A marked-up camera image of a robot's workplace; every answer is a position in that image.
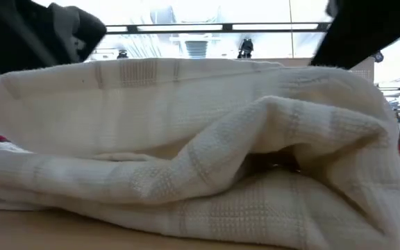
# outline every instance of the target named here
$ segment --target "black cloth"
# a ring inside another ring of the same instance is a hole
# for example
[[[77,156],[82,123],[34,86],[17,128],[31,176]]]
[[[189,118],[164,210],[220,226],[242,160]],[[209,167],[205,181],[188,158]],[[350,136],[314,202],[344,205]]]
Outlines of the black cloth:
[[[350,69],[400,38],[400,1],[349,0],[337,13],[311,65]]]
[[[326,5],[326,14],[330,17],[335,17],[338,10],[342,7],[344,0],[329,0]]]
[[[0,74],[83,62],[105,34],[99,19],[76,7],[0,0]],[[85,46],[78,50],[72,39]]]

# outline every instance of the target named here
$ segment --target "folded towel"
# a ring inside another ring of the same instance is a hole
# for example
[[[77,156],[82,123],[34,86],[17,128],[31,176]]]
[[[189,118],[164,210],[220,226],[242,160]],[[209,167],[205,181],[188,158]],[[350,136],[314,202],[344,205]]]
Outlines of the folded towel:
[[[293,249],[400,249],[396,119],[341,69],[115,60],[0,76],[0,208]]]

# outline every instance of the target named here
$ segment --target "store ceiling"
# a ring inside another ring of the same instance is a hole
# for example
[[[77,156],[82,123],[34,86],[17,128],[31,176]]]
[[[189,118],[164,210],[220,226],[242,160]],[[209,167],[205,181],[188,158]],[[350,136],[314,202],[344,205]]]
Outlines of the store ceiling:
[[[52,1],[36,0],[48,6]],[[327,0],[55,0],[61,6],[78,6],[105,24],[174,24],[229,22],[330,22]],[[227,33],[107,35],[93,60],[115,59],[118,49],[130,58],[236,58],[244,38],[254,43],[253,58],[310,58],[323,33]],[[382,50],[384,61],[375,64],[375,83],[400,87],[400,40]],[[400,91],[384,92],[398,101]]]

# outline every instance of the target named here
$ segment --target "cream waffle-weave towel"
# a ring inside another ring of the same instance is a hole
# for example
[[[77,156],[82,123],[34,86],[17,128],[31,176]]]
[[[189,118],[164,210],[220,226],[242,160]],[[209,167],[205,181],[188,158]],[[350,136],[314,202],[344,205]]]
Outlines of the cream waffle-weave towel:
[[[341,69],[146,59],[9,73],[0,133],[27,150],[0,144],[0,208],[293,249],[400,249],[397,123],[379,90]]]

